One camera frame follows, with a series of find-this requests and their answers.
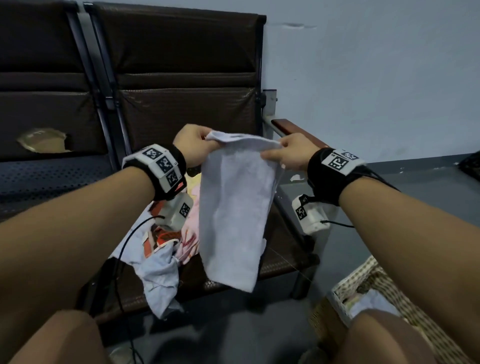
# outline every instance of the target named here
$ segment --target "pink cloth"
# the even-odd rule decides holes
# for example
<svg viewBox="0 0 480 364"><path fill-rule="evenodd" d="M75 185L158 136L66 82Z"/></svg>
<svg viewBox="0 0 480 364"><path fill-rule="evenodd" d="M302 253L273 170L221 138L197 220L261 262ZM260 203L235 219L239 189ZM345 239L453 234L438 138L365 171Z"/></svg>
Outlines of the pink cloth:
<svg viewBox="0 0 480 364"><path fill-rule="evenodd" d="M185 224L181 228L181 239L178 245L175 257L179 260L180 265L187 264L191 257L198 253L198 214L200 212L200 184L192 189L195 202L192 210L185 220Z"/></svg>

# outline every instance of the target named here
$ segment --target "brown leather chair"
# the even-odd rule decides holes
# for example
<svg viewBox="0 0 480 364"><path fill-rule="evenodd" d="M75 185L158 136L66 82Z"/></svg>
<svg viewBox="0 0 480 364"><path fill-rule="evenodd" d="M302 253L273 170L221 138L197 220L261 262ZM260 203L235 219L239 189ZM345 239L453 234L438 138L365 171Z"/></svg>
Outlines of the brown leather chair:
<svg viewBox="0 0 480 364"><path fill-rule="evenodd" d="M117 169L74 1L0 1L0 221ZM65 154L17 138L67 134Z"/></svg>
<svg viewBox="0 0 480 364"><path fill-rule="evenodd" d="M171 143L186 123L229 133L262 132L265 16L113 3L84 7L96 32L127 154L152 143ZM267 249L258 279L319 263L312 244L304 248L308 237L298 234L277 202L264 237ZM104 266L92 306L98 323L121 315L110 284L112 267L111 261ZM148 309L131 267L123 267L117 280L126 313ZM297 297L308 290L299 284L304 289ZM226 288L208 280L197 255L180 269L176 298L184 302Z"/></svg>

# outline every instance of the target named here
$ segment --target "wooden armrest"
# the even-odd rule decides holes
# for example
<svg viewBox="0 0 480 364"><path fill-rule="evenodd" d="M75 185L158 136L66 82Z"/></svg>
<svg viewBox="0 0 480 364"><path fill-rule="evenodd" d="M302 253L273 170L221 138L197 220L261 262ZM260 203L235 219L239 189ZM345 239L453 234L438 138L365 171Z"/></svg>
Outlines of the wooden armrest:
<svg viewBox="0 0 480 364"><path fill-rule="evenodd" d="M326 143L322 142L320 139L313 136L309 132L306 132L305 130L303 130L299 126L296 126L290 120L287 120L287 119L273 119L272 124L274 126L276 126L285 135L290 135L290 134L294 134L294 133L301 133L304 136L306 136L317 147L319 147L319 148L328 147L328 145Z"/></svg>

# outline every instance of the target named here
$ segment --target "hand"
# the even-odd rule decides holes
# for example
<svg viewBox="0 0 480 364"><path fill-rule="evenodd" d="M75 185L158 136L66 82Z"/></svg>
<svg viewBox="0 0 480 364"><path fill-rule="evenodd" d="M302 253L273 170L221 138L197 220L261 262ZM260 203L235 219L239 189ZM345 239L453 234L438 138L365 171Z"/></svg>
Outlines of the hand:
<svg viewBox="0 0 480 364"><path fill-rule="evenodd" d="M173 140L173 145L182 152L187 168L202 164L208 154L220 149L222 145L215 140L205 140L212 129L206 126L187 124Z"/></svg>
<svg viewBox="0 0 480 364"><path fill-rule="evenodd" d="M279 140L284 148L263 151L260 156L285 165L288 170L304 170L308 168L310 158L320 150L306 136L300 133L285 136Z"/></svg>

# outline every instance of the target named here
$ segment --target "floor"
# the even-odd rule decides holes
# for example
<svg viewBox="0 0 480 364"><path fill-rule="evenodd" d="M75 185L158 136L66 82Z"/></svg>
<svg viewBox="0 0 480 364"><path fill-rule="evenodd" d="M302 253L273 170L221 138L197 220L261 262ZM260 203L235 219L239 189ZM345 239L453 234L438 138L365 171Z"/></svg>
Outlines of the floor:
<svg viewBox="0 0 480 364"><path fill-rule="evenodd" d="M480 226L480 183L458 171L451 160L431 162L406 161L395 168L379 163L372 168L404 193ZM298 181L281 189L283 198L292 199L309 187ZM348 222L340 209L328 214ZM230 290L192 301L186 313L164 321L150 315L134 318L141 329L135 345L145 364L296 363L315 344L308 323L311 306L370 255L354 229L340 226L317 238L317 252L322 262L305 300L288 298L295 279L291 274L257 284L252 296ZM110 350L124 345L120 337L112 340L115 336L104 335Z"/></svg>

